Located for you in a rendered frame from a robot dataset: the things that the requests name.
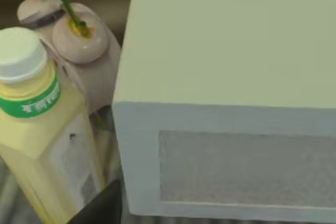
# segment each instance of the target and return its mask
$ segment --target white bottle cap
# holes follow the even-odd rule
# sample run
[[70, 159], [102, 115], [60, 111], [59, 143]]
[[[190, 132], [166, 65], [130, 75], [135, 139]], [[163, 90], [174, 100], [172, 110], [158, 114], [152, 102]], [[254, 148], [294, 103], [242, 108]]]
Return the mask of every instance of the white bottle cap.
[[15, 83], [39, 74], [47, 64], [47, 52], [29, 29], [0, 30], [0, 81]]

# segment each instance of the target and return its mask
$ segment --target juice bottle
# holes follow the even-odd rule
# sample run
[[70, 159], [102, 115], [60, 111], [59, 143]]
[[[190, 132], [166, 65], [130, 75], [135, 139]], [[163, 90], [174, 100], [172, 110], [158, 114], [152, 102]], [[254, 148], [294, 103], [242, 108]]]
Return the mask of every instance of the juice bottle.
[[1, 157], [40, 219], [66, 223], [103, 178], [83, 97], [31, 30], [0, 30], [0, 108]]

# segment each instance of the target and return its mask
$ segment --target gray rectangle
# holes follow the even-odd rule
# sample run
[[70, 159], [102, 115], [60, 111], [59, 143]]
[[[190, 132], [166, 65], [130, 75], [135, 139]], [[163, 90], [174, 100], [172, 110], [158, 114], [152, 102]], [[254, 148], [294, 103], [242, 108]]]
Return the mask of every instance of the gray rectangle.
[[336, 207], [336, 138], [161, 131], [161, 200]]

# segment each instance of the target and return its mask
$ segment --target green ring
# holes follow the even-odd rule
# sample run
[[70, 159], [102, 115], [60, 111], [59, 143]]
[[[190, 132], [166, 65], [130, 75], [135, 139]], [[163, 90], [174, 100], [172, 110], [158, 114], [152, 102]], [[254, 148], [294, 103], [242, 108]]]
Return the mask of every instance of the green ring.
[[11, 101], [0, 98], [0, 108], [16, 118], [32, 118], [48, 111], [55, 105], [61, 94], [61, 87], [57, 74], [49, 88], [37, 97]]

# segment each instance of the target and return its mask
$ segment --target yellow liquid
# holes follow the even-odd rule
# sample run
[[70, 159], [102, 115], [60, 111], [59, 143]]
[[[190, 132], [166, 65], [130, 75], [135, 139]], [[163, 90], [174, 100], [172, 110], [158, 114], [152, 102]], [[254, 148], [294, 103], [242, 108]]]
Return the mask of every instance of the yellow liquid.
[[[40, 75], [31, 80], [0, 84], [0, 96], [16, 101], [38, 96], [50, 86], [54, 77], [54, 68], [49, 63]], [[60, 151], [55, 151], [59, 148], [59, 138], [64, 135], [64, 130], [76, 118], [82, 122], [81, 129], [84, 129], [81, 137], [87, 149], [85, 158], [92, 164], [91, 171], [96, 184], [99, 183], [98, 190], [101, 190], [102, 173], [91, 125], [84, 100], [73, 87], [61, 83], [58, 102], [47, 112], [33, 118], [14, 118], [0, 110], [0, 155], [43, 223], [65, 224], [80, 210], [78, 199], [74, 198], [76, 188], [70, 191], [71, 184], [67, 183], [66, 176], [62, 176], [62, 170], [58, 170], [62, 160], [56, 159]]]

